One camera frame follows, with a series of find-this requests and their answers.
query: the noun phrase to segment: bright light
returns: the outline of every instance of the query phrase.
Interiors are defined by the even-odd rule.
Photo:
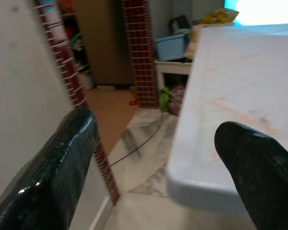
[[[288,0],[239,0],[234,10],[240,12],[236,20],[242,25],[288,23]]]

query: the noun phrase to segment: clutter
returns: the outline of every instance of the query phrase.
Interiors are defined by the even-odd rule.
[[[179,16],[169,21],[170,34],[176,35],[179,29],[190,29],[190,24],[185,15]]]
[[[74,13],[72,0],[58,0],[59,9],[62,13]]]
[[[72,39],[76,34],[76,30],[72,27],[64,27],[68,39]]]
[[[79,72],[78,79],[84,90],[93,88],[92,73],[82,42],[81,33],[76,34],[71,40],[72,52],[75,58],[75,68]]]
[[[175,116],[179,115],[181,103],[185,92],[184,86],[176,86],[170,90],[165,87],[160,90],[160,109]]]

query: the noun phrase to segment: black cable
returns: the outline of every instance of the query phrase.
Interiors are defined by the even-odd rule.
[[[134,152],[136,152],[140,147],[142,147],[144,144],[146,144],[147,142],[149,142],[149,140],[151,138],[153,138],[153,136],[159,131],[159,129],[161,128],[161,125],[163,123],[163,113],[161,112],[161,119],[160,119],[160,123],[157,127],[157,129],[155,130],[155,132],[145,141],[143,142],[143,144],[141,144],[140,146],[138,146],[137,148],[135,148],[134,150],[132,150],[130,153],[128,153],[126,156],[120,158],[119,160],[117,160],[116,162],[114,162],[113,164],[110,165],[110,167],[112,167],[113,165],[117,164],[118,162],[120,162],[121,160],[125,159],[126,157],[130,156],[131,154],[133,154]]]

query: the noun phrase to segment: orange floor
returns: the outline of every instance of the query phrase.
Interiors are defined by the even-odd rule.
[[[97,117],[101,140],[106,154],[109,155],[138,106],[129,106],[134,97],[125,90],[88,90],[85,95],[90,109]]]

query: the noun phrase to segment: white wall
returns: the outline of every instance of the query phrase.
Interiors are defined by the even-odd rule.
[[[172,0],[173,18],[186,15],[189,24],[192,25],[192,2],[195,0]]]
[[[224,0],[192,0],[193,13],[192,19],[199,20],[205,17],[209,12],[220,7],[224,7]]]
[[[0,0],[0,194],[72,110],[31,7],[29,0]],[[77,229],[89,229],[108,200],[94,161],[92,171],[73,223]]]
[[[169,0],[149,0],[149,12],[153,39],[169,36],[168,22],[172,19]]]

